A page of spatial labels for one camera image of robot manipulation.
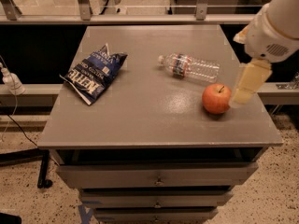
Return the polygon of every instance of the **red apple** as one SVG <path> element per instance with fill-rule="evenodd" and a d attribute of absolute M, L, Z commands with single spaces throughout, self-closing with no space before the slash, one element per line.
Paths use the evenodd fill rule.
<path fill-rule="evenodd" d="M 202 101 L 204 108 L 211 114 L 222 114 L 227 111 L 231 98 L 231 89 L 223 84 L 212 84 L 205 88 Z"/>

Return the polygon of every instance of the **metal frame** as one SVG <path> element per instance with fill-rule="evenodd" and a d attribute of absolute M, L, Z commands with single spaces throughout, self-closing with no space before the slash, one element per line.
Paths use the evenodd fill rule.
<path fill-rule="evenodd" d="M 202 21 L 206 18 L 207 2 L 208 0 L 197 0 L 195 15 L 197 20 Z"/>
<path fill-rule="evenodd" d="M 119 16 L 96 15 L 89 20 L 80 16 L 20 16 L 16 21 L 2 19 L 2 24 L 87 24 L 87 25 L 123 25 L 123 24 L 248 24 L 254 14 L 210 14 L 203 21 L 197 20 L 193 15 L 165 15 L 165 16 Z"/>
<path fill-rule="evenodd" d="M 13 0 L 0 0 L 3 9 L 7 15 L 7 18 L 12 21 L 16 21 L 21 15 L 21 11 L 15 5 Z"/>
<path fill-rule="evenodd" d="M 80 16 L 84 21 L 88 21 L 92 16 L 90 0 L 78 0 Z"/>
<path fill-rule="evenodd" d="M 194 15 L 164 15 L 164 16 L 117 16 L 93 15 L 89 0 L 78 0 L 79 16 L 32 16 L 22 15 L 13 0 L 0 0 L 6 16 L 0 16 L 0 24 L 197 24 L 197 23 L 231 23 L 247 24 L 253 14 L 206 14 L 208 0 L 197 0 L 196 16 Z"/>

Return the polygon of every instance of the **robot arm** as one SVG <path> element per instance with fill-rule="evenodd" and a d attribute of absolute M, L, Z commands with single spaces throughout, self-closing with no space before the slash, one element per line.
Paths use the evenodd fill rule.
<path fill-rule="evenodd" d="M 271 63 L 285 61 L 299 49 L 299 0 L 272 0 L 245 28 L 245 52 L 252 57 L 242 70 L 230 101 L 246 104 L 270 77 Z"/>

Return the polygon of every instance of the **chip bag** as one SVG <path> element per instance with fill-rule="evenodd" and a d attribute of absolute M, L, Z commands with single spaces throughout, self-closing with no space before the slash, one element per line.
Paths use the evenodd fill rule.
<path fill-rule="evenodd" d="M 91 105 L 111 85 L 126 57 L 126 53 L 109 55 L 105 44 L 60 77 L 71 84 L 87 105 Z"/>

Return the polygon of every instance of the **terrazzo floor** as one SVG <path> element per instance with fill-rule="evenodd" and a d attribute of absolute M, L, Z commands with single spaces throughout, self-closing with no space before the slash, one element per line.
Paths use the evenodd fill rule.
<path fill-rule="evenodd" d="M 269 148 L 258 160 L 259 169 L 244 185 L 234 187 L 233 198 L 219 207 L 219 213 L 205 224 L 299 223 L 299 108 L 284 109 L 273 117 L 283 137 L 283 146 Z M 25 131 L 37 142 L 42 128 Z M 5 153 L 34 145 L 17 129 L 10 129 L 0 147 L 0 152 Z M 78 191 L 70 189 L 56 175 L 53 161 L 48 170 L 53 186 L 38 189 L 39 167 L 40 161 L 0 167 L 0 213 L 20 216 L 24 224 L 81 223 Z M 97 221 L 92 217 L 90 223 Z"/>

